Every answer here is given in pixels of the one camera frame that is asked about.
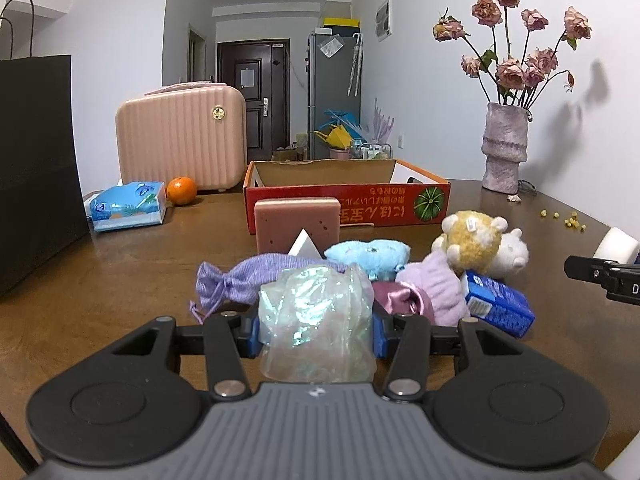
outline yellow bag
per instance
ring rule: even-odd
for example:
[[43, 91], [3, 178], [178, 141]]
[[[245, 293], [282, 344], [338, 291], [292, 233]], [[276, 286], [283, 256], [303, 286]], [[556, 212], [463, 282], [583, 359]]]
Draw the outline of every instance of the yellow bag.
[[351, 136], [348, 131], [344, 129], [344, 126], [334, 126], [329, 135], [325, 135], [322, 132], [314, 132], [324, 142], [326, 142], [332, 148], [338, 150], [348, 150], [351, 145]]

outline light blue plush toy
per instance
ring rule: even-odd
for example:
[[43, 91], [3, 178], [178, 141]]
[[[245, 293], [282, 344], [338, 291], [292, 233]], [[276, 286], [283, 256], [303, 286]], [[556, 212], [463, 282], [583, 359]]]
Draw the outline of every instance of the light blue plush toy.
[[328, 248], [324, 256], [346, 266], [359, 265], [372, 282], [392, 282], [409, 262], [410, 251], [408, 245], [396, 240], [350, 240]]

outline orange fruit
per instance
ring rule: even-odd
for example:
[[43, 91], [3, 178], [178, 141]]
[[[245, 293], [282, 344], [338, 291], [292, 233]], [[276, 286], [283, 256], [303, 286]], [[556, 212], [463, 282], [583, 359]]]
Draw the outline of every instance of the orange fruit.
[[175, 205], [187, 205], [196, 199], [198, 188], [192, 178], [179, 176], [166, 187], [166, 197]]

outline suitcase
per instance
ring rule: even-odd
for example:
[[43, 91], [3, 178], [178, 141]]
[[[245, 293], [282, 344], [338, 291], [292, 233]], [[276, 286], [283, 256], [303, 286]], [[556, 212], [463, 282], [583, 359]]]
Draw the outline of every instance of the suitcase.
[[168, 86], [116, 113], [123, 184], [191, 177], [198, 189], [229, 189], [246, 171], [246, 104], [220, 83]]

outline plush toy ear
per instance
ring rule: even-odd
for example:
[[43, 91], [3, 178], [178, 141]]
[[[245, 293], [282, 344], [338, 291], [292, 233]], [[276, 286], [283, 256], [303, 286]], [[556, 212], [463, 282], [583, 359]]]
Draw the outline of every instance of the plush toy ear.
[[431, 244], [431, 252], [439, 251], [442, 249], [444, 242], [447, 240], [447, 235], [440, 235]]
[[460, 246], [459, 245], [450, 245], [447, 249], [447, 260], [450, 264], [459, 264], [460, 263]]
[[453, 225], [458, 221], [458, 215], [449, 215], [442, 221], [442, 231], [449, 233]]
[[507, 230], [508, 224], [504, 218], [502, 218], [501, 216], [497, 216], [491, 222], [491, 227], [503, 233]]

